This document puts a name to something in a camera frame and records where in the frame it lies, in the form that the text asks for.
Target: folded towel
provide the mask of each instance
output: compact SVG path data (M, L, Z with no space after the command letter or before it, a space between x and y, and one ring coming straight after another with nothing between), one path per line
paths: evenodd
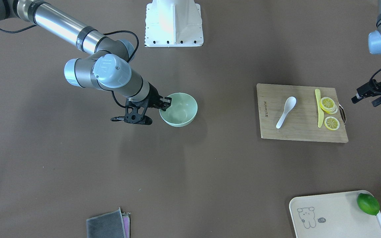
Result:
M130 213L117 211L86 220L88 238L130 238Z

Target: lime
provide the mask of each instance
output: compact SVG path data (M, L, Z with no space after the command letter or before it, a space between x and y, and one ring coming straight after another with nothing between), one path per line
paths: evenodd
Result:
M363 212L376 216L380 210L380 205L375 197L370 194L360 193L357 198L358 206Z
M336 117L328 116L324 119L324 125L330 131L336 131L339 129L340 123Z

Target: bear cartoon print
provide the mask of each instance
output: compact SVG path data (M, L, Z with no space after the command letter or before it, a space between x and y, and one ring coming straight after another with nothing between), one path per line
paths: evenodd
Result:
M299 218L301 218L306 229L309 229L310 227L312 227L312 228L316 227L316 220L314 219L314 217L316 215L314 214L314 208L313 207L298 208L297 211L299 214Z

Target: wooden cutting board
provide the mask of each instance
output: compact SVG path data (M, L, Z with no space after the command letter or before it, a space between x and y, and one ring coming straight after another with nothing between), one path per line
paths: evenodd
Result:
M315 89L321 91L322 97L330 97L339 105L334 88L291 86L277 84L257 84L258 112L260 131L263 139L303 140L319 142L348 142L345 125L339 112L333 115L324 113L324 118L334 116L340 122L340 128L330 131L324 124L318 127L318 112ZM290 96L296 98L296 105L287 115L282 127L277 129L284 103Z

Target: white tray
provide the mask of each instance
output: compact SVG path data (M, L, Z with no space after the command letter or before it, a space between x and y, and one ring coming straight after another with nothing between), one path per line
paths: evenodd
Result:
M290 200L296 238L381 238L381 213L372 216L358 207L365 190L300 196Z

